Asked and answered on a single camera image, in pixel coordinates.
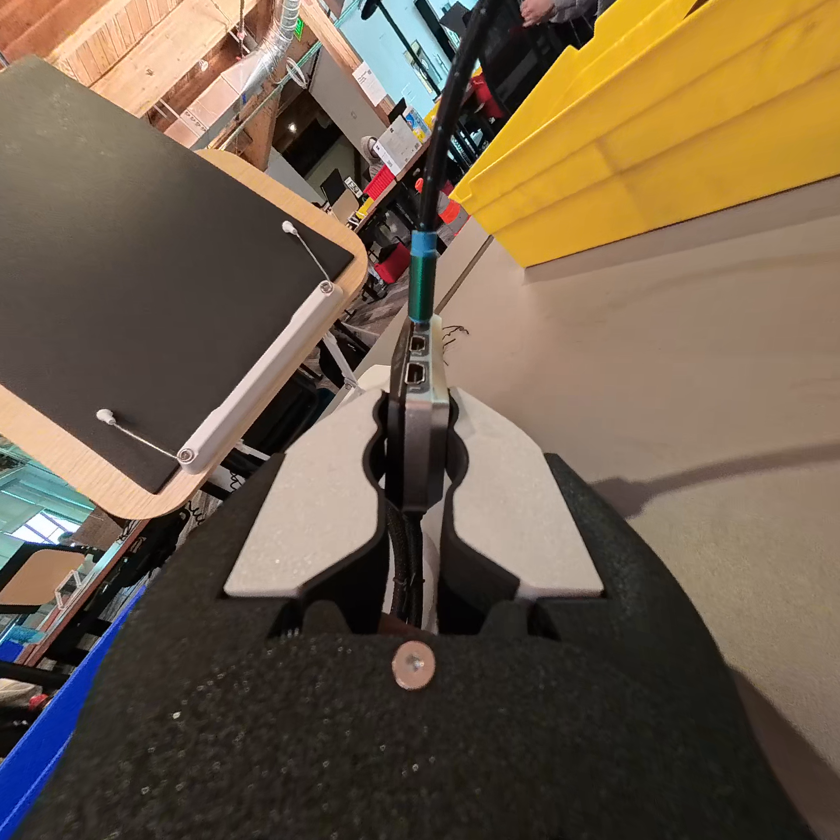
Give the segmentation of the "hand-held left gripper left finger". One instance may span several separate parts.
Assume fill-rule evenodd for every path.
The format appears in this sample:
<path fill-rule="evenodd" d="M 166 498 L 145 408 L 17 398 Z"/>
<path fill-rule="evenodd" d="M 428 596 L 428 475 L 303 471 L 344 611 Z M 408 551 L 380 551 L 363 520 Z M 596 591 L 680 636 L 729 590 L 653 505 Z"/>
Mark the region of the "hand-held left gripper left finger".
<path fill-rule="evenodd" d="M 384 392 L 358 392 L 281 460 L 228 576 L 232 599 L 331 602 L 354 634 L 376 633 L 387 586 Z"/>

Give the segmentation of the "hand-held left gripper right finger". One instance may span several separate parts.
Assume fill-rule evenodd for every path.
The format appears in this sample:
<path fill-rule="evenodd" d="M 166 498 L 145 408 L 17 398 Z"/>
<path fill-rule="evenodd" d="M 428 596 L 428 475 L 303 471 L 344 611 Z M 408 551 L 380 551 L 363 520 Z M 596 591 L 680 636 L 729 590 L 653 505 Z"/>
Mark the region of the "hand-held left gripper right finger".
<path fill-rule="evenodd" d="M 446 477 L 441 633 L 476 634 L 501 603 L 602 597 L 602 578 L 540 446 L 459 388 L 450 391 Z"/>

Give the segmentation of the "metal switch box with cable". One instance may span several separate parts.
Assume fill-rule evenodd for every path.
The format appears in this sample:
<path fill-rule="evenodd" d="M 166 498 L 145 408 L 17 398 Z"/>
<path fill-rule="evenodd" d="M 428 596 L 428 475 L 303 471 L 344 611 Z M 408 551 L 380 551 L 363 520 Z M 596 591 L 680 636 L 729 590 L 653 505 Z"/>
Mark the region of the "metal switch box with cable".
<path fill-rule="evenodd" d="M 420 627 L 424 613 L 423 516 L 441 501 L 450 399 L 443 323 L 407 319 L 392 356 L 386 411 L 385 497 L 395 572 L 391 613 Z"/>

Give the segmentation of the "blue plastic bin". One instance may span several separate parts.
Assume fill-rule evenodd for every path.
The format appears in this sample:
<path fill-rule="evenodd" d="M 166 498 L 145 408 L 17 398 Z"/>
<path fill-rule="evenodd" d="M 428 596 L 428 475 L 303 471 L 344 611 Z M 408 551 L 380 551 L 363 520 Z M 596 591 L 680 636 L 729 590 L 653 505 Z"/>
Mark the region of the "blue plastic bin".
<path fill-rule="evenodd" d="M 68 681 L 54 695 L 1 766 L 1 838 L 14 835 L 55 770 L 102 660 L 127 615 L 145 592 L 141 584 L 121 607 L 110 628 L 95 643 Z"/>

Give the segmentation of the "yellow plastic bin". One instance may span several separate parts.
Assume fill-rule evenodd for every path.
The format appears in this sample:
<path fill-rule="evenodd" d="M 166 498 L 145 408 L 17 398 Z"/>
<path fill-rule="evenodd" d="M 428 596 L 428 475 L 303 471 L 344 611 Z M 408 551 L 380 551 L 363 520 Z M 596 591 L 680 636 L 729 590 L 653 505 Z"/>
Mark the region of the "yellow plastic bin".
<path fill-rule="evenodd" d="M 839 2 L 615 2 L 453 198 L 522 267 L 838 177 Z"/>

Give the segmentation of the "red chair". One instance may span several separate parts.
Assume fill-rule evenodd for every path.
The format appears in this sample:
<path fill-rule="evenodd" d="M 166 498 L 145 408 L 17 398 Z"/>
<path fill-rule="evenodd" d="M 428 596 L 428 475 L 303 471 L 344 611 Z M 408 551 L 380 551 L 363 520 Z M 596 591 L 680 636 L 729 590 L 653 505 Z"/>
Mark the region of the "red chair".
<path fill-rule="evenodd" d="M 381 249 L 374 262 L 374 272 L 386 285 L 390 286 L 403 276 L 410 262 L 410 249 L 397 241 Z"/>

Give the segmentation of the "orange traffic cone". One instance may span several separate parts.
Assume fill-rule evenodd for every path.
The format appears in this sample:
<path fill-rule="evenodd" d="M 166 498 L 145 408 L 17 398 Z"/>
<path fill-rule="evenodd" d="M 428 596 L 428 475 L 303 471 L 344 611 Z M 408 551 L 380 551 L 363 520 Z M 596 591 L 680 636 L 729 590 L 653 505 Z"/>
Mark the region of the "orange traffic cone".
<path fill-rule="evenodd" d="M 440 192 L 437 196 L 437 217 L 437 236 L 447 248 L 468 223 L 469 214 L 450 195 Z"/>

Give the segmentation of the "book stand with black board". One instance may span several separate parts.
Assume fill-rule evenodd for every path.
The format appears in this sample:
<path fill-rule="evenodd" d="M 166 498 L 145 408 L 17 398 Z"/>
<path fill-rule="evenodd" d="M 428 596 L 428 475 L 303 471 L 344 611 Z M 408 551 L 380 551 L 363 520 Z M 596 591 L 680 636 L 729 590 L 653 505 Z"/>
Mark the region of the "book stand with black board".
<path fill-rule="evenodd" d="M 112 515 L 157 518 L 358 297 L 365 248 L 42 59 L 1 87 L 2 434 Z"/>

